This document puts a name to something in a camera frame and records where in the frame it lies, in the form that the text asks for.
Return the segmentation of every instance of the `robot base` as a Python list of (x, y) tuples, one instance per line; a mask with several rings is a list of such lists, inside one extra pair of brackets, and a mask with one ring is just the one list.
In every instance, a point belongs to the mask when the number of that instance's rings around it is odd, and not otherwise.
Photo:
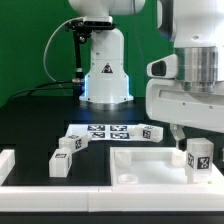
[(93, 103), (89, 101), (80, 100), (80, 105), (95, 110), (119, 110), (130, 108), (134, 104), (134, 100), (129, 100), (121, 103)]

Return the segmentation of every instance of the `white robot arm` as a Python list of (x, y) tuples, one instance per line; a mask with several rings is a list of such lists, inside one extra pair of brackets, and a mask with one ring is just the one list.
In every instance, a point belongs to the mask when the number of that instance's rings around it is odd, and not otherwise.
[(129, 95), (129, 78), (123, 69), (124, 37), (113, 29), (110, 15), (138, 12), (145, 0), (69, 0), (69, 3), (84, 16), (80, 26), (92, 27), (91, 68), (85, 76), (85, 91), (79, 98), (81, 105), (103, 110), (128, 105), (133, 96)]
[[(129, 15), (134, 12), (133, 0), (69, 0), (70, 5), (83, 16)], [(139, 12), (145, 0), (136, 0), (135, 10)]]
[(174, 42), (174, 54), (147, 67), (153, 77), (147, 86), (147, 114), (175, 128), (224, 132), (224, 1), (157, 3), (158, 28)]

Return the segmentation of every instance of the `black table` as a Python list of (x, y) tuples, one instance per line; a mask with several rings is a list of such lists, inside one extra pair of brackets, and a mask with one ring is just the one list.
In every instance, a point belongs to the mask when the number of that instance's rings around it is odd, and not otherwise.
[[(136, 98), (133, 107), (118, 111), (97, 111), (80, 107), (72, 97), (18, 97), (0, 109), (0, 151), (16, 149), (16, 166), (4, 186), (109, 186), (109, 149), (127, 147), (130, 142), (96, 141), (73, 155), (68, 178), (49, 178), (48, 162), (69, 124), (138, 124), (164, 127), (160, 143), (131, 142), (131, 146), (173, 147), (169, 125), (151, 121), (145, 113), (145, 99)], [(215, 143), (214, 162), (219, 160), (223, 135), (186, 128), (187, 137), (206, 137)], [(1, 223), (221, 223), (224, 213), (1, 213)]]

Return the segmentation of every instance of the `small white box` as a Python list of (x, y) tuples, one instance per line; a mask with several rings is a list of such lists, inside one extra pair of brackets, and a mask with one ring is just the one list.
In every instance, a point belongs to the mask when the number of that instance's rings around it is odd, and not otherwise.
[(136, 126), (129, 126), (128, 133), (139, 140), (160, 142), (163, 139), (163, 128), (152, 125), (138, 124)]
[(50, 177), (67, 177), (71, 165), (71, 150), (69, 148), (56, 149), (49, 162)]
[(88, 142), (92, 139), (90, 133), (84, 135), (70, 135), (59, 139), (59, 149), (69, 148), (71, 153), (78, 152), (84, 148), (88, 147)]
[(211, 181), (214, 144), (205, 138), (187, 140), (185, 174), (188, 183)]

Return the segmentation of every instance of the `black cable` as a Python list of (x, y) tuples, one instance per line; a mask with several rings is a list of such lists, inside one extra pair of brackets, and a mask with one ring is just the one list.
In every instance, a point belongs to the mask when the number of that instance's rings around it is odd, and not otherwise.
[(34, 89), (26, 89), (26, 90), (22, 90), (22, 91), (19, 91), (19, 92), (17, 92), (17, 93), (15, 93), (15, 94), (13, 94), (12, 96), (10, 96), (9, 98), (8, 98), (8, 100), (7, 100), (7, 102), (9, 102), (10, 100), (12, 100), (15, 96), (17, 96), (17, 95), (19, 95), (19, 94), (22, 94), (22, 93), (25, 93), (25, 92), (29, 92), (29, 91), (49, 91), (49, 90), (60, 90), (60, 89), (71, 89), (72, 90), (72, 88), (49, 88), (49, 89), (42, 89), (42, 88), (34, 88)]
[(27, 96), (31, 96), (36, 91), (35, 89), (43, 88), (43, 87), (46, 87), (46, 86), (54, 86), (54, 85), (58, 85), (58, 84), (70, 84), (70, 83), (72, 84), (72, 80), (43, 83), (43, 84), (40, 84), (40, 85), (36, 86), (32, 91), (30, 91), (27, 94)]

